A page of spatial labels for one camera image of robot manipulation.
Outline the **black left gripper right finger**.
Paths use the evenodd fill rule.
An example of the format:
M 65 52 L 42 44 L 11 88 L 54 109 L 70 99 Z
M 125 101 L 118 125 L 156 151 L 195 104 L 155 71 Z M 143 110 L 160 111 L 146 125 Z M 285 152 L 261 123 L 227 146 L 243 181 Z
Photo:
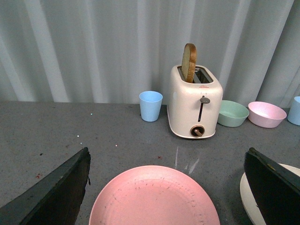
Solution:
M 251 147 L 244 171 L 251 192 L 268 225 L 300 223 L 300 177 Z

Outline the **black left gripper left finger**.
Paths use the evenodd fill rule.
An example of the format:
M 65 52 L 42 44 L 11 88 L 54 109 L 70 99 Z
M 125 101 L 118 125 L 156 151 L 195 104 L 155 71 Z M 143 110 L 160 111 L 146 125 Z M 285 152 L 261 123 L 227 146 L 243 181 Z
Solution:
M 73 225 L 90 183 L 91 155 L 81 149 L 0 209 L 2 225 Z

